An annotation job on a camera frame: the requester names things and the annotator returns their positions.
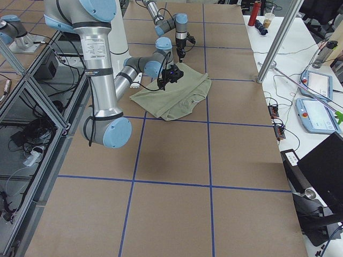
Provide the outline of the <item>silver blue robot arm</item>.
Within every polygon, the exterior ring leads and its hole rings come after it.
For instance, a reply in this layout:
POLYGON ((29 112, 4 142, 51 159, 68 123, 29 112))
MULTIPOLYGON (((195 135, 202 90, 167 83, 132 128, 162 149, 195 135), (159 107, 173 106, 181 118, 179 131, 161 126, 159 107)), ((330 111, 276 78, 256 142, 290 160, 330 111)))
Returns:
POLYGON ((44 18, 49 27, 80 37, 93 103, 82 116, 81 134, 90 144, 108 148, 124 146, 131 136, 131 122, 123 116, 118 101, 138 74, 156 78, 160 90, 184 75, 174 63, 172 43, 167 37, 156 40, 151 56, 127 58, 122 70, 115 74, 109 34, 111 22, 121 16, 118 1, 44 2, 44 18))
POLYGON ((165 18, 158 9, 156 1, 136 1, 140 7, 145 8, 155 25, 154 29, 158 37, 162 37, 166 33, 175 30, 175 42, 176 42, 176 52, 178 55, 178 60, 180 63, 183 62, 186 56, 186 44, 191 42, 192 44, 196 43, 196 40, 193 36, 190 35, 188 31, 188 16, 186 13, 176 13, 171 15, 168 10, 170 18, 165 18))

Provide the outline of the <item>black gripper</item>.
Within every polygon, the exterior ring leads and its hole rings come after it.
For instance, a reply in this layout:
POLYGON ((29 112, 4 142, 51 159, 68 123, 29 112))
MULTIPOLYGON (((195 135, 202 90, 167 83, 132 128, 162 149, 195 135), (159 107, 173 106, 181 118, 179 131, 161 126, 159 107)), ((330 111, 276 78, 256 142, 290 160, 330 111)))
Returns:
POLYGON ((186 39, 176 39, 176 52, 178 55, 178 61, 180 63, 183 62, 185 56, 186 56, 186 47, 187 40, 186 39))
POLYGON ((176 64, 170 66, 169 69, 162 69, 157 77, 157 86, 159 90, 165 90, 167 83, 176 83, 184 76, 184 72, 178 68, 176 64))

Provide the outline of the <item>grey robot arm at edge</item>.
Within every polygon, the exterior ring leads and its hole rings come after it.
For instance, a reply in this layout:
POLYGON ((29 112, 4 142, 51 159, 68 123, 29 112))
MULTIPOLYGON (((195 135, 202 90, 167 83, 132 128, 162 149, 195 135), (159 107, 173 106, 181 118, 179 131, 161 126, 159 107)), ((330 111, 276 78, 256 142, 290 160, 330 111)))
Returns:
POLYGON ((16 54, 35 53, 44 36, 30 35, 17 15, 1 17, 1 40, 16 54))

